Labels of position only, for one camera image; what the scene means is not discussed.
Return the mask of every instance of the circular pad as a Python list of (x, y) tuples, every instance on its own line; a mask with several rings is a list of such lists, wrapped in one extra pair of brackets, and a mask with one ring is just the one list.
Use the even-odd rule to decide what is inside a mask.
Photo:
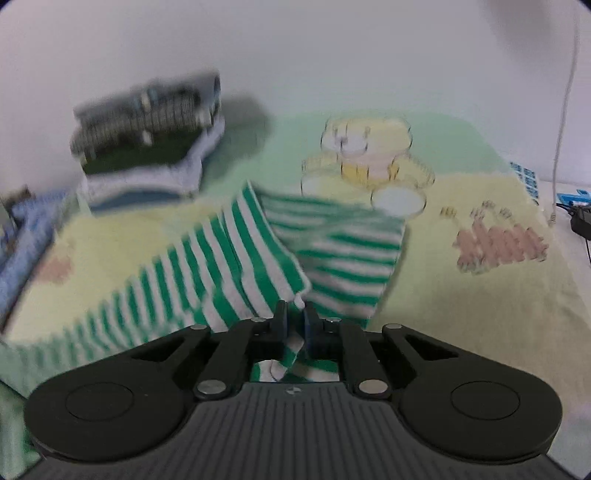
[(160, 444), (184, 416), (181, 391), (149, 362), (98, 362), (41, 384), (25, 423), (45, 451), (82, 462), (137, 455)]
[(87, 421), (110, 420), (123, 415), (134, 403), (134, 394), (116, 383), (100, 382), (74, 390), (66, 398), (66, 408)]
[(402, 394), (400, 412), (432, 447), (502, 463), (546, 452), (562, 418), (558, 396), (539, 378), (461, 357), (427, 364)]
[(452, 392), (452, 405), (476, 420), (500, 420), (519, 408), (519, 395), (500, 383), (469, 382)]

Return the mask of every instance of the ridged gray surface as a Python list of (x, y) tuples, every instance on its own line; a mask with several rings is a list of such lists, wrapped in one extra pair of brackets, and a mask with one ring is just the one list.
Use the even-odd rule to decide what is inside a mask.
[(160, 447), (131, 460), (48, 459), (26, 480), (567, 480), (545, 456), (506, 466), (462, 463), (415, 440), (392, 409), (342, 384), (245, 384), (203, 403)]

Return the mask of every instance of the black power adapter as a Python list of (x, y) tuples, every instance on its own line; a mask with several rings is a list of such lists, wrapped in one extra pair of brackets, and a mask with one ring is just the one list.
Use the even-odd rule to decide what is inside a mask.
[(589, 251), (589, 240), (591, 240), (591, 205), (574, 205), (571, 202), (569, 205), (557, 203), (556, 206), (568, 212), (570, 215), (570, 229), (585, 239), (587, 256), (591, 264), (591, 252)]
[(591, 205), (570, 206), (570, 228), (585, 240), (591, 240)]

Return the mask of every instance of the white wall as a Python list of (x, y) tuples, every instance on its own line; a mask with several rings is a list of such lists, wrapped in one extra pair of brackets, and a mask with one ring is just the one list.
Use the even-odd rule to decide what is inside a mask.
[[(589, 17), (560, 173), (591, 184)], [(225, 97), (272, 115), (456, 115), (547, 177), (571, 38), (570, 0), (13, 0), (0, 12), (0, 189), (79, 175), (77, 103), (210, 67)]]

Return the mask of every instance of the striped cloth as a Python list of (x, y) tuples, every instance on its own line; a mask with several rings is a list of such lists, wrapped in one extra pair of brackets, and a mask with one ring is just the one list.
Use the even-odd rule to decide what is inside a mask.
[[(320, 316), (367, 327), (399, 260), (404, 221), (316, 198), (265, 193), (259, 200), (271, 229), (310, 279), (304, 299)], [(336, 363), (306, 359), (302, 344), (292, 334), (282, 361), (260, 363), (259, 379), (337, 381)]]
[[(312, 301), (321, 316), (365, 327), (400, 257), (403, 234), (403, 220), (374, 210), (268, 194), (248, 183), (217, 216), (61, 335), (31, 345), (0, 343), (0, 380), (26, 397), (47, 378), (194, 323), (222, 332), (242, 319), (271, 317), (279, 299), (297, 309)], [(337, 380), (336, 365), (306, 359), (303, 343), (291, 331), (283, 359), (260, 362), (251, 378)], [(14, 438), (24, 436), (22, 422), (11, 429)]]

